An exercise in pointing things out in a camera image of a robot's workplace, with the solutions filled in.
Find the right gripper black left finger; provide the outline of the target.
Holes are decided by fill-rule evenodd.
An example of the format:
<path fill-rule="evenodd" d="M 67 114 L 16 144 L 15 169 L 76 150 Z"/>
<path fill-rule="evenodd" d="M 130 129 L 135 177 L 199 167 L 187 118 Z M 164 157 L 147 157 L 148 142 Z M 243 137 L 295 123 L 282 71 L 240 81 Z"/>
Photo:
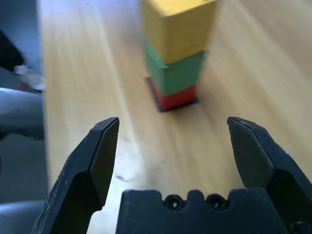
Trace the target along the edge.
<path fill-rule="evenodd" d="M 97 123 L 67 158 L 33 234 L 85 234 L 105 205 L 116 156 L 118 117 Z"/>

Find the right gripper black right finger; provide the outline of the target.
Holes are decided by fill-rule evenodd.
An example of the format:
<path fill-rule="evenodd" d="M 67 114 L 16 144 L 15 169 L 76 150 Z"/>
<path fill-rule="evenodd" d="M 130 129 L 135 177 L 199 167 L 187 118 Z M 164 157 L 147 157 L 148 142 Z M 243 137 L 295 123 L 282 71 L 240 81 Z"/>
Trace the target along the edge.
<path fill-rule="evenodd" d="M 312 184 L 268 131 L 239 117 L 227 119 L 237 170 L 246 188 L 265 189 L 290 234 L 312 232 Z"/>

